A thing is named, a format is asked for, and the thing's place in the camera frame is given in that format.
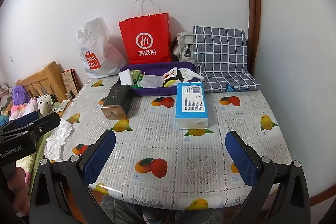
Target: silver screw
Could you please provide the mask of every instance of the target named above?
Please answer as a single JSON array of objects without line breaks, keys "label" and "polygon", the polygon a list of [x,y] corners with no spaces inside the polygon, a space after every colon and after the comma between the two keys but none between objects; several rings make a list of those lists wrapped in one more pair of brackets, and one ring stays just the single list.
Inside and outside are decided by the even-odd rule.
[{"label": "silver screw", "polygon": [[264,163],[268,164],[268,163],[271,162],[271,159],[270,159],[269,157],[267,157],[267,156],[264,156],[264,157],[262,157],[262,161],[263,161]]},{"label": "silver screw", "polygon": [[72,162],[75,162],[75,161],[79,160],[79,156],[78,155],[73,155],[73,156],[71,156],[70,160]]},{"label": "silver screw", "polygon": [[301,166],[301,163],[298,162],[297,160],[295,160],[295,161],[293,162],[293,164],[294,164],[294,166],[296,166],[296,167],[300,167],[300,166]]},{"label": "silver screw", "polygon": [[42,164],[42,165],[44,165],[44,164],[46,164],[48,162],[48,160],[47,159],[42,159],[41,161],[40,161],[40,163]]}]

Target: white circle logo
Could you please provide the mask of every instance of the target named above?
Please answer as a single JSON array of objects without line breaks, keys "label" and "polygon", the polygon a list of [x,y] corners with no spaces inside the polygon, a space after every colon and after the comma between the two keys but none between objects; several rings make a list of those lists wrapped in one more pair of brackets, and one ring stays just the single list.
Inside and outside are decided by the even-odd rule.
[{"label": "white circle logo", "polygon": [[139,48],[150,48],[153,45],[153,38],[149,33],[142,32],[139,33],[135,39],[136,44]]}]

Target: camouflage pants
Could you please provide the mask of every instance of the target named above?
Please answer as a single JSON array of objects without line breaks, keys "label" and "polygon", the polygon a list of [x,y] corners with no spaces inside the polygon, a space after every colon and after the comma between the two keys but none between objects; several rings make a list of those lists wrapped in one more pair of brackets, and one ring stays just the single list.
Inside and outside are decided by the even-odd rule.
[{"label": "camouflage pants", "polygon": [[[149,222],[164,223],[161,221],[162,209],[140,206],[110,196],[104,196],[101,208],[114,224],[146,224],[143,216]],[[222,213],[222,209],[177,211],[175,224],[222,224]]]}]

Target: purple fabric bin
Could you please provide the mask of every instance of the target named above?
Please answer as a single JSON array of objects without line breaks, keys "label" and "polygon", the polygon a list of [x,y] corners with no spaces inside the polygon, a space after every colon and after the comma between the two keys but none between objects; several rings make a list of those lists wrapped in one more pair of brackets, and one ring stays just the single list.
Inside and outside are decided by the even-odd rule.
[{"label": "purple fabric bin", "polygon": [[[138,65],[128,65],[120,69],[124,70],[141,70],[141,73],[146,73],[147,75],[164,75],[166,72],[172,68],[188,68],[195,71],[195,65],[191,62],[166,62],[166,63],[148,63],[148,64],[138,64]],[[190,82],[197,82],[197,78],[193,78]],[[148,88],[148,89],[132,89],[132,92],[136,96],[166,96],[166,95],[176,95],[177,87],[170,86],[168,88]]]}]

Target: human hand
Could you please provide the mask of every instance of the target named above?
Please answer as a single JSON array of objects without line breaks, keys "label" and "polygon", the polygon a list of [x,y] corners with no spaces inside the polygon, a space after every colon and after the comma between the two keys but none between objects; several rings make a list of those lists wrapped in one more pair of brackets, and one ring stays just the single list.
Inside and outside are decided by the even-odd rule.
[{"label": "human hand", "polygon": [[29,213],[30,198],[28,196],[28,185],[25,183],[26,172],[21,167],[16,167],[14,176],[7,180],[7,186],[15,192],[13,207],[24,215]]}]

